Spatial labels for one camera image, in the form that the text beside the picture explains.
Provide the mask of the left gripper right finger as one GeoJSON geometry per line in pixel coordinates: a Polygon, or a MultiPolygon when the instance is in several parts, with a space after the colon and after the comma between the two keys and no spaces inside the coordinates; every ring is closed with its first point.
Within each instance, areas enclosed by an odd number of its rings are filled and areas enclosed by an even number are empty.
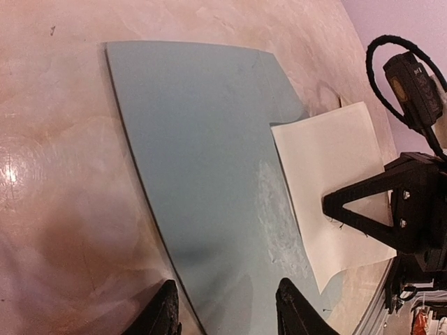
{"type": "Polygon", "coordinates": [[[337,335],[289,278],[282,278],[275,294],[279,335],[337,335]]]}

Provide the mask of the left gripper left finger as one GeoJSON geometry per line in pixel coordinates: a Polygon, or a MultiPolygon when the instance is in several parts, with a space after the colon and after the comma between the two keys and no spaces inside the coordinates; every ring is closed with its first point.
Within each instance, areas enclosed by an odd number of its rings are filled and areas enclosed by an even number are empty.
{"type": "Polygon", "coordinates": [[[122,335],[180,335],[181,333],[177,285],[174,280],[168,279],[122,335]]]}

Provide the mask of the blue envelope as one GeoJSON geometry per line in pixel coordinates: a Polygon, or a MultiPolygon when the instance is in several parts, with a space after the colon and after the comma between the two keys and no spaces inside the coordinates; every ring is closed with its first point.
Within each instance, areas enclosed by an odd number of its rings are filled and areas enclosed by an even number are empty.
{"type": "Polygon", "coordinates": [[[276,334],[289,278],[324,320],[271,128],[307,118],[273,54],[235,46],[109,42],[135,166],[182,288],[207,334],[276,334]]]}

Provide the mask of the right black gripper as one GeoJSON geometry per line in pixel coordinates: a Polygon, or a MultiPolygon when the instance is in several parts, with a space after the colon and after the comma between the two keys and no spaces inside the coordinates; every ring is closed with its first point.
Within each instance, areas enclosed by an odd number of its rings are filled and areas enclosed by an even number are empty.
{"type": "Polygon", "coordinates": [[[424,272],[446,271],[446,163],[406,152],[386,171],[345,186],[322,199],[323,213],[405,255],[416,258],[424,272]],[[384,223],[345,207],[384,193],[384,223]]]}

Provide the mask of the yellow paper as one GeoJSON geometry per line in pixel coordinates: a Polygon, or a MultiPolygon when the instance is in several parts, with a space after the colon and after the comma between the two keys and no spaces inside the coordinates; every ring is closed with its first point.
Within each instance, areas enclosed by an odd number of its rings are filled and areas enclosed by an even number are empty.
{"type": "Polygon", "coordinates": [[[343,95],[338,95],[338,99],[340,107],[346,107],[352,104],[352,102],[349,99],[345,98],[343,95]]]}

